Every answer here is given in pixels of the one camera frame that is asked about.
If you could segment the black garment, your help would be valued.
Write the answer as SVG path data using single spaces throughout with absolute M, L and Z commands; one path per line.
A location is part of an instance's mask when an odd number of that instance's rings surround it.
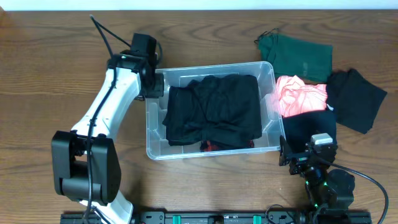
M 257 78 L 209 75 L 186 87 L 172 86 L 162 124 L 171 146 L 203 142 L 219 150 L 253 147 L 253 140 L 262 136 Z

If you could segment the clear plastic storage bin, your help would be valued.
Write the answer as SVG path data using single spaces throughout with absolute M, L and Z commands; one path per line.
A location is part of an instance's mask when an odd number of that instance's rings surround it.
M 146 153 L 150 159 L 169 160 L 232 154 L 259 154 L 280 150 L 279 138 L 285 135 L 285 131 L 275 93 L 274 70 L 269 62 L 161 68 L 156 72 L 164 75 L 164 95 L 160 98 L 146 99 Z M 254 146 L 212 152 L 201 151 L 200 142 L 186 146 L 170 146 L 166 140 L 166 127 L 162 124 L 167 113 L 169 88 L 171 86 L 185 87 L 192 80 L 201 81 L 208 75 L 221 78 L 231 74 L 252 75 L 257 78 L 262 136 L 253 140 Z

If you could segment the red navy plaid shirt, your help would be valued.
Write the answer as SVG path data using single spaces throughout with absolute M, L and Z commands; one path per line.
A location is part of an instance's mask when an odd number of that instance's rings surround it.
M 248 141 L 243 145 L 230 145 L 224 144 L 215 141 L 202 141 L 200 146 L 201 152 L 214 152 L 214 151 L 227 151 L 227 150 L 235 150 L 235 149 L 246 149 L 246 148 L 254 148 L 253 140 Z

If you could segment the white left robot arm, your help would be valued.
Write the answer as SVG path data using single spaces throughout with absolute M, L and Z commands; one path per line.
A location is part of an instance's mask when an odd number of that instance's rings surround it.
M 121 168 L 114 142 L 136 98 L 162 96 L 163 76 L 154 50 L 125 50 L 108 60 L 104 83 L 90 108 L 70 131 L 51 141 L 57 194 L 86 207 L 64 213 L 61 223 L 130 223 L 133 204 L 120 191 Z

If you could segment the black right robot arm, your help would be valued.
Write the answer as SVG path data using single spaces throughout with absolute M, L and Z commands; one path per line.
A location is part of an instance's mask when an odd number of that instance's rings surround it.
M 354 177 L 347 171 L 328 171 L 335 160 L 338 146 L 327 134 L 315 134 L 305 149 L 295 151 L 280 137 L 280 166 L 289 166 L 291 175 L 305 179 L 310 203 L 317 208 L 346 210 L 353 203 Z

